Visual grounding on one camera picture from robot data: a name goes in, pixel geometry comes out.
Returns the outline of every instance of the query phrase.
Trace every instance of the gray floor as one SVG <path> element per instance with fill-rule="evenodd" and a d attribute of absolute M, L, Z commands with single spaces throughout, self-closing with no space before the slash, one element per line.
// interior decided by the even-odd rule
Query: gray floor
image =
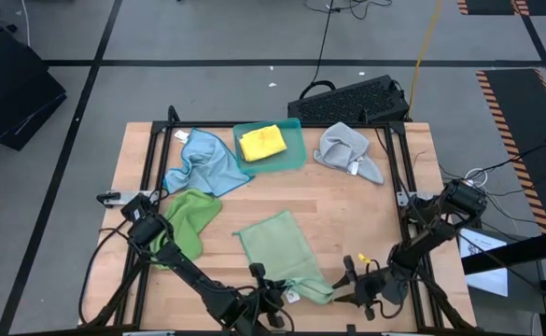
<path fill-rule="evenodd" d="M 113 0 L 26 3 L 31 45 L 43 59 L 91 60 Z M 324 7 L 326 2 L 309 4 Z M 22 14 L 17 13 L 20 2 L 5 0 L 0 6 L 5 20 L 24 26 Z M 434 0 L 394 0 L 392 7 L 371 7 L 364 21 L 348 12 L 333 15 L 325 58 L 414 60 L 433 7 Z M 325 19 L 300 0 L 124 0 L 105 58 L 315 59 Z M 532 20 L 546 48 L 546 17 Z M 16 36 L 25 38 L 22 29 Z M 446 1 L 426 58 L 538 60 L 539 56 L 519 17 L 463 16 L 455 1 Z M 311 66 L 102 67 L 11 332 L 76 325 L 83 270 L 96 246 L 104 212 L 94 196 L 111 184 L 127 122 L 162 119 L 169 104 L 175 105 L 182 120 L 284 118 L 287 102 L 298 97 L 314 70 Z M 414 120 L 430 123 L 441 164 L 458 175 L 508 158 L 476 70 L 422 68 L 413 108 Z M 67 89 L 68 99 L 23 151 L 0 146 L 0 315 L 89 68 L 53 67 L 50 72 Z M 385 74 L 409 94 L 412 67 L 322 67 L 319 78 L 343 86 Z M 505 166 L 490 174 L 487 187 L 505 192 L 520 185 L 512 168 Z M 517 217 L 531 218 L 523 195 L 513 194 L 500 202 Z M 518 222 L 515 229 L 492 208 L 484 220 L 506 232 L 539 234 L 528 223 Z M 472 299 L 481 327 L 530 332 L 531 313 L 501 308 L 494 304 L 496 298 L 477 291 Z"/>

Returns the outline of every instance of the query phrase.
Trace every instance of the white cable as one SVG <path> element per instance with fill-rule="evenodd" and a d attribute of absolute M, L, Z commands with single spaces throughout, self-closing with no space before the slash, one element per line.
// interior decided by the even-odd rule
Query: white cable
<path fill-rule="evenodd" d="M 30 21 L 28 20 L 28 8 L 26 8 L 25 0 L 21 0 L 21 7 L 23 7 L 23 16 L 26 18 L 26 39 L 28 40 L 28 47 L 30 47 Z"/>
<path fill-rule="evenodd" d="M 484 173 L 484 181 L 481 183 L 481 184 L 476 184 L 476 181 L 471 181 L 472 184 L 474 186 L 476 186 L 477 188 L 482 188 L 484 187 L 484 185 L 486 184 L 486 182 L 488 182 L 488 173 L 483 169 L 483 168 L 474 168 L 474 169 L 470 169 L 469 172 L 463 177 L 464 179 L 468 179 L 468 176 L 471 174 L 471 173 L 475 173 L 475 172 L 483 172 Z"/>
<path fill-rule="evenodd" d="M 492 196 L 491 194 L 489 194 L 488 193 L 489 191 L 488 191 L 487 188 L 484 188 L 484 190 L 486 190 L 486 196 L 488 196 L 488 198 L 493 200 L 493 202 L 497 203 L 498 206 L 495 206 L 495 208 L 499 209 L 500 211 L 504 212 L 505 214 L 507 214 L 507 216 L 510 217 L 510 220 L 513 222 L 513 226 L 515 226 L 515 234 L 519 234 L 519 229 L 517 227 L 517 221 L 512 218 L 512 215 L 507 210 L 505 210 L 503 205 L 501 205 L 500 202 L 498 201 L 497 197 Z"/>
<path fill-rule="evenodd" d="M 530 335 L 534 336 L 534 319 L 538 316 L 538 313 L 534 313 L 532 316 L 532 322 L 530 322 Z"/>

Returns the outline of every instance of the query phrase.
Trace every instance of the light blue cloth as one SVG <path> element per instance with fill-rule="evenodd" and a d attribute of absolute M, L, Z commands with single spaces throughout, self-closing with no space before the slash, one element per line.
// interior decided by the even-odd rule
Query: light blue cloth
<path fill-rule="evenodd" d="M 181 168 L 171 168 L 164 176 L 164 187 L 171 193 L 194 188 L 219 197 L 253 178 L 240 172 L 233 153 L 208 132 L 191 130 L 181 160 Z"/>

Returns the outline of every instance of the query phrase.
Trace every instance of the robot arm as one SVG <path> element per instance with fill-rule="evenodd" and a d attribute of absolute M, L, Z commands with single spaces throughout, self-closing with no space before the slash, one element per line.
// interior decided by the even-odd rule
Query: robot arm
<path fill-rule="evenodd" d="M 223 286 L 212 280 L 189 260 L 175 243 L 173 229 L 166 218 L 156 213 L 150 199 L 140 193 L 122 209 L 123 216 L 133 225 L 128 230 L 129 244 L 138 252 L 138 261 L 101 313 L 87 326 L 103 326 L 115 312 L 121 298 L 129 290 L 134 278 L 147 263 L 158 263 L 171 269 L 181 280 L 195 290 L 202 298 L 206 311 L 224 329 L 235 329 L 243 336 L 269 335 L 270 332 L 258 321 L 258 316 L 267 314 L 269 324 L 275 328 L 284 326 L 283 319 L 277 315 L 283 306 L 281 295 L 285 281 L 265 280 L 264 266 L 254 263 L 249 266 L 258 287 L 243 295 L 237 288 Z M 155 255 L 149 251 L 149 244 L 165 231 L 168 242 Z"/>
<path fill-rule="evenodd" d="M 345 276 L 333 288 L 354 282 L 354 293 L 335 300 L 353 303 L 358 307 L 363 305 L 366 317 L 373 320 L 372 306 L 379 302 L 376 300 L 379 293 L 388 301 L 402 304 L 407 296 L 407 283 L 421 281 L 427 285 L 428 292 L 436 299 L 454 328 L 472 329 L 448 302 L 444 291 L 418 266 L 424 255 L 455 238 L 459 229 L 477 223 L 485 208 L 485 194 L 461 181 L 451 181 L 445 185 L 441 195 L 431 200 L 412 196 L 399 215 L 402 219 L 421 225 L 423 230 L 412 240 L 394 245 L 386 262 L 387 267 L 382 269 L 358 275 L 353 260 L 346 256 L 343 259 Z M 462 218 L 457 224 L 449 223 L 445 218 L 445 215 L 453 213 Z"/>

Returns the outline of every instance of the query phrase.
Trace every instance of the teal plastic tray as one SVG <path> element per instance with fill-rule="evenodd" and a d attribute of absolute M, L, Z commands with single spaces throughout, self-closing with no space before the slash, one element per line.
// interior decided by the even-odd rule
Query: teal plastic tray
<path fill-rule="evenodd" d="M 277 125 L 279 130 L 281 130 L 281 135 L 283 135 L 287 149 L 262 160 L 253 162 L 245 161 L 243 159 L 242 148 L 239 145 L 239 139 L 248 132 L 272 125 Z M 235 144 L 237 166 L 247 175 L 299 169 L 306 163 L 306 147 L 303 144 L 301 123 L 297 118 L 237 124 L 233 126 L 233 142 Z"/>

